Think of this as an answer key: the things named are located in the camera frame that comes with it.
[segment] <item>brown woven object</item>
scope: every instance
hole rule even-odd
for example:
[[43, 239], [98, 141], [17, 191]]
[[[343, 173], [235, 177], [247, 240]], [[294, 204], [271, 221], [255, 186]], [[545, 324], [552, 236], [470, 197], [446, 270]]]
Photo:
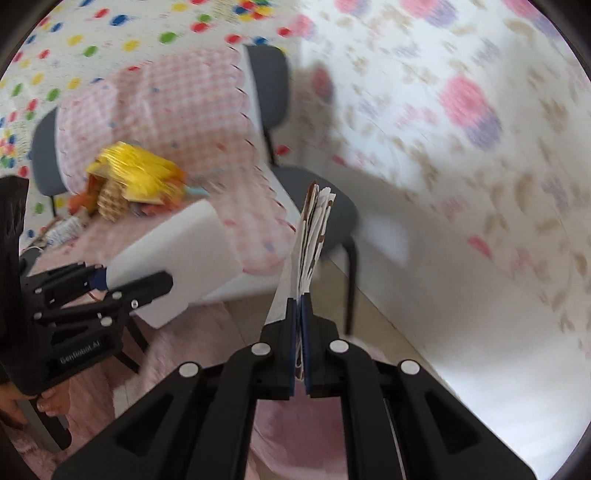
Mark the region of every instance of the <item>brown woven object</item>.
[[116, 180], [107, 180], [100, 191], [97, 205], [99, 214], [111, 222], [123, 217], [129, 210], [129, 202], [123, 198], [123, 185]]

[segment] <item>yellow dot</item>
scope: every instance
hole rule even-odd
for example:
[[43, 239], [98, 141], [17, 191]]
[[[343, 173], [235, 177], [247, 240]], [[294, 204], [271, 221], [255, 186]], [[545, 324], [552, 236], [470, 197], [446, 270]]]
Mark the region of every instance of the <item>yellow dot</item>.
[[77, 88], [80, 86], [80, 81], [81, 81], [81, 80], [80, 80], [80, 77], [75, 77], [75, 78], [72, 78], [72, 80], [70, 80], [70, 81], [68, 82], [68, 88], [69, 88], [70, 90], [75, 90], [75, 89], [77, 89]]
[[187, 8], [187, 4], [174, 4], [173, 12], [184, 12]]
[[255, 12], [258, 13], [259, 15], [263, 15], [265, 17], [268, 17], [269, 15], [271, 15], [273, 13], [273, 9], [271, 7], [263, 5], [261, 7], [258, 7], [255, 10]]
[[123, 49], [125, 51], [134, 51], [138, 47], [139, 47], [139, 40], [129, 40], [123, 44]]
[[39, 85], [43, 79], [45, 78], [45, 75], [42, 73], [37, 73], [34, 77], [33, 80], [31, 80], [31, 85]]
[[68, 45], [73, 47], [74, 45], [78, 45], [84, 37], [82, 35], [74, 35], [73, 37], [68, 38]]

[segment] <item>blue dot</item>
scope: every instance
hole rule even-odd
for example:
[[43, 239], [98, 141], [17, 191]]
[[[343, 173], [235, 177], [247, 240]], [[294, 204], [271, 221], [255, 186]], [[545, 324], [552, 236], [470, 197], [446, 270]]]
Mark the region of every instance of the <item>blue dot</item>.
[[128, 20], [129, 17], [127, 15], [117, 15], [116, 17], [113, 17], [111, 19], [111, 25], [113, 25], [114, 27], [118, 27], [120, 25], [123, 25]]

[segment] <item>yellow package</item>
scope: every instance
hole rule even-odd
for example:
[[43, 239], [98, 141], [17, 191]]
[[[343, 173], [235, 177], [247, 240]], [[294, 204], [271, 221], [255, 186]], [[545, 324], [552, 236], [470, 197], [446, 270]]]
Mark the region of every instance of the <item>yellow package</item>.
[[124, 142], [105, 148], [86, 171], [122, 183], [130, 202], [180, 203], [184, 195], [185, 173], [176, 164]]

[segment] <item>beige floor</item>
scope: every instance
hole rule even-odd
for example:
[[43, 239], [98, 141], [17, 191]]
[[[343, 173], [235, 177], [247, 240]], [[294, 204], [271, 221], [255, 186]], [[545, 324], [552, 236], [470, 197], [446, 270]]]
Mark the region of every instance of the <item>beige floor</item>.
[[[345, 318], [346, 276], [331, 261], [320, 266], [320, 275], [311, 288], [314, 313], [334, 321], [342, 332]], [[226, 307], [235, 319], [244, 341], [255, 343], [267, 316], [273, 294], [227, 302]], [[381, 350], [392, 363], [412, 358], [430, 370], [426, 362], [407, 340], [392, 326], [379, 310], [363, 295], [357, 292], [355, 325], [353, 335]], [[115, 407], [118, 413], [125, 411], [135, 399], [132, 398], [135, 379], [115, 392]], [[282, 480], [258, 462], [261, 480]]]

